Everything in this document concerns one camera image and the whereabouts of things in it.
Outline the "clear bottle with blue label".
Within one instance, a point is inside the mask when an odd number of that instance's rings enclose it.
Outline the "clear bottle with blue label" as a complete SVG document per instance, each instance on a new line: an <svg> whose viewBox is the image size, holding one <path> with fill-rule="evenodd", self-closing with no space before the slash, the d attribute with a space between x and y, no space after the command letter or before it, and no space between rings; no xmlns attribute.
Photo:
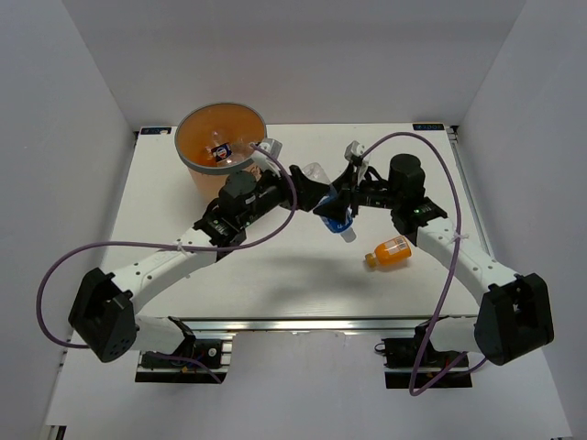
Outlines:
<svg viewBox="0 0 587 440"><path fill-rule="evenodd" d="M346 243L353 242L357 236L353 229L353 220L348 208L343 209L337 203L338 192L328 178L327 173L317 162L310 163L303 168L303 174L309 180L324 184L328 187L327 193L320 199L313 209L325 224L329 232L340 236Z"/></svg>

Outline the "orange juice bottle with barcode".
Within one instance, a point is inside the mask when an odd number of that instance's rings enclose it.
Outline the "orange juice bottle with barcode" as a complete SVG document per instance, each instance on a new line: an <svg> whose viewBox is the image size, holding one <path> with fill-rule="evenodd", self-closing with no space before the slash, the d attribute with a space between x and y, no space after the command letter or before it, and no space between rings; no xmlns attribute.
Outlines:
<svg viewBox="0 0 587 440"><path fill-rule="evenodd" d="M412 249L404 236L391 238L378 245L371 253L365 255L366 266L375 270L399 264L412 257Z"/></svg>

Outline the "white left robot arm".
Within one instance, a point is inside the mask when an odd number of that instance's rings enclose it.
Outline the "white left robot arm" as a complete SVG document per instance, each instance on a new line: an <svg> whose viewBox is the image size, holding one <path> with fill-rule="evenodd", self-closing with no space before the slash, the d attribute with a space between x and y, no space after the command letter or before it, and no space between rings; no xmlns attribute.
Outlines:
<svg viewBox="0 0 587 440"><path fill-rule="evenodd" d="M86 273L69 324L104 363L137 350L185 365L194 354L193 331L176 317L143 316L141 310L177 281L229 255L245 240L247 227L272 209L311 211L328 190L297 166L280 175L266 170L260 178L244 170L229 175L202 218L171 248L109 273Z"/></svg>

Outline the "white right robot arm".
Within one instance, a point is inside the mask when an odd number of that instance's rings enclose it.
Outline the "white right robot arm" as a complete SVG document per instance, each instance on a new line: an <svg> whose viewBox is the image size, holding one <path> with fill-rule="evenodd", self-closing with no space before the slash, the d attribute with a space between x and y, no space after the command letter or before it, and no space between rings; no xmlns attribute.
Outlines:
<svg viewBox="0 0 587 440"><path fill-rule="evenodd" d="M426 196L417 157L392 157L387 180L373 180L367 170L365 159L350 155L334 182L336 198L316 212L340 220L362 206L390 210L398 233L452 271L479 306L476 317L441 318L432 333L417 338L414 352L421 363L436 365L454 351L480 353L502 366L553 341L545 281L507 268L459 234L448 214Z"/></svg>

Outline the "blue label bottle inside bin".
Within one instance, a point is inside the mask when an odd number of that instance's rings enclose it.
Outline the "blue label bottle inside bin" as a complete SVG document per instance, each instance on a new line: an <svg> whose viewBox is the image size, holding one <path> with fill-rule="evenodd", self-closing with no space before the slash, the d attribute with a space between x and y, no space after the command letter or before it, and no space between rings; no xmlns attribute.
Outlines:
<svg viewBox="0 0 587 440"><path fill-rule="evenodd" d="M217 167L225 167L234 162L233 151L228 143L216 145L209 152Z"/></svg>

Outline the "orange cylindrical bin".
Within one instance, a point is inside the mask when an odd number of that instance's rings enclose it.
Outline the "orange cylindrical bin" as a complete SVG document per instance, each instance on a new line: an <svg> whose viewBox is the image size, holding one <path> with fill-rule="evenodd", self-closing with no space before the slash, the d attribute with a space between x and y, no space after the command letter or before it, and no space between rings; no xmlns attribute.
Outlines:
<svg viewBox="0 0 587 440"><path fill-rule="evenodd" d="M236 103L208 104L194 110L178 125L174 144L201 199L208 203L216 198L229 174L249 171L260 176L253 163L247 167L217 167L209 149L236 138L262 141L267 135L264 120L254 109Z"/></svg>

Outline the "aluminium table front rail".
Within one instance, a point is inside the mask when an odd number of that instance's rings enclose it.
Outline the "aluminium table front rail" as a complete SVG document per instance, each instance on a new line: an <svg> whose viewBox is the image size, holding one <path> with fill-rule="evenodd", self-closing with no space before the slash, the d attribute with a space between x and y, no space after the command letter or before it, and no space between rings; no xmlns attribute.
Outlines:
<svg viewBox="0 0 587 440"><path fill-rule="evenodd" d="M288 317L288 318L180 318L193 331L388 331L414 328L427 316Z"/></svg>

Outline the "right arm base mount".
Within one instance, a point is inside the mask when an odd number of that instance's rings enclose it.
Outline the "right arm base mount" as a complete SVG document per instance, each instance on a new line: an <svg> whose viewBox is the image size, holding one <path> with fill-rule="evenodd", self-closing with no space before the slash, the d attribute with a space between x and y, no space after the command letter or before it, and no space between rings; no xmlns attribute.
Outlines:
<svg viewBox="0 0 587 440"><path fill-rule="evenodd" d="M387 390L407 390L418 349L421 346L428 323L419 324L412 335L393 336L382 339L374 346L374 352L382 356L385 388ZM453 362L459 353L456 351L436 351L427 343L415 376L415 388L420 389L433 380L443 369ZM468 389L472 387L471 374L467 373L469 360L462 359L455 368L432 385L433 389Z"/></svg>

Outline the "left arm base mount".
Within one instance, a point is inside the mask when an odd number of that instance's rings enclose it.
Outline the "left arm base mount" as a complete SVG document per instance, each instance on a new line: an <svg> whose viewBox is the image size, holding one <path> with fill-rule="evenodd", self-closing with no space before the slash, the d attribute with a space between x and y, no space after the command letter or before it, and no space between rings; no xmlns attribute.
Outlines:
<svg viewBox="0 0 587 440"><path fill-rule="evenodd" d="M136 383L221 384L227 377L235 333L195 331L192 348L174 354L173 359L141 352Z"/></svg>

